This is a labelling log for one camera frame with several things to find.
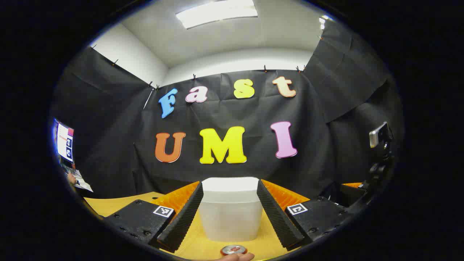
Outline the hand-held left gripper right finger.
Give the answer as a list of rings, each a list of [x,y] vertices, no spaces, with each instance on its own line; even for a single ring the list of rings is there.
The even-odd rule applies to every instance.
[[[309,199],[263,179],[257,183],[257,196],[287,250],[318,241],[355,216],[325,197]]]

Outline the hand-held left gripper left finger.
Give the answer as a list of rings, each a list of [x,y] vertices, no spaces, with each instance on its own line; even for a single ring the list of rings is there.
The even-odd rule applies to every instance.
[[[104,221],[143,244],[174,253],[183,242],[202,198],[202,182],[197,181],[151,203],[136,199]]]

